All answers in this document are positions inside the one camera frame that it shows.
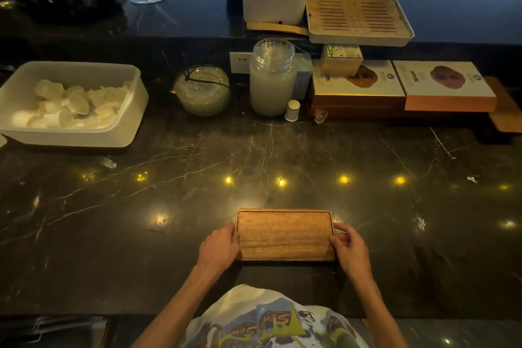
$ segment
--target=forearm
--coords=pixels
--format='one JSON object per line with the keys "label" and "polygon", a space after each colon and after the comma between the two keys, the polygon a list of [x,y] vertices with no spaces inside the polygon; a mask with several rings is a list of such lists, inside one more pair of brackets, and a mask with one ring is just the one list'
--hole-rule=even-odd
{"label": "forearm", "polygon": [[407,347],[399,326],[383,302],[377,284],[371,280],[368,283],[355,284],[355,287],[362,301],[376,348]]}
{"label": "forearm", "polygon": [[133,348],[176,347],[214,277],[195,266],[174,298],[152,321]]}

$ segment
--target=white food container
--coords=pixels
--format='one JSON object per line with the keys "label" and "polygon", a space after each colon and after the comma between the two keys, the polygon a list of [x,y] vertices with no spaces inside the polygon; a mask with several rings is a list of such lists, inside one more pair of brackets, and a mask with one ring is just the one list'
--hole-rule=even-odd
{"label": "white food container", "polygon": [[[33,61],[22,65],[0,88],[0,133],[27,144],[81,147],[125,147],[133,140],[147,106],[149,94],[138,68],[132,65],[91,62]],[[132,81],[113,124],[103,128],[19,128],[11,123],[18,110],[34,110],[38,101],[35,87],[47,79],[66,87],[87,90],[121,87]]]}

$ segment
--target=graphic t-shirt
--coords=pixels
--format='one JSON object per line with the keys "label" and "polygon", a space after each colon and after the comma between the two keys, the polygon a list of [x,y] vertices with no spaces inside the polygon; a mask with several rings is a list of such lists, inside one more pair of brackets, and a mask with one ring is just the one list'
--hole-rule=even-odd
{"label": "graphic t-shirt", "polygon": [[248,285],[236,286],[193,319],[180,347],[368,348],[342,315]]}

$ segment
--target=hand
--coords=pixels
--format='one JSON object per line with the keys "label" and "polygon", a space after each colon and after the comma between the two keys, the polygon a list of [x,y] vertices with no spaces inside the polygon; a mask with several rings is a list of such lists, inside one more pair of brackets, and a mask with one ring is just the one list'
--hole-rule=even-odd
{"label": "hand", "polygon": [[212,283],[232,264],[239,253],[239,232],[232,222],[221,230],[215,230],[199,246],[196,267],[210,276]]}
{"label": "hand", "polygon": [[343,223],[334,223],[334,227],[344,232],[332,235],[330,242],[337,252],[341,267],[350,277],[353,285],[358,288],[373,282],[368,248],[364,240],[353,227]]}

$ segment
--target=wall socket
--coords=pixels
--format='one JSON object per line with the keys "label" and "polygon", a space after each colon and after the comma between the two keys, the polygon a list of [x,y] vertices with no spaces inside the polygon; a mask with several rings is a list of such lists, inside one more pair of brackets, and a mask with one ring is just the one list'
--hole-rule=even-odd
{"label": "wall socket", "polygon": [[250,74],[251,52],[230,52],[230,71],[232,73]]}

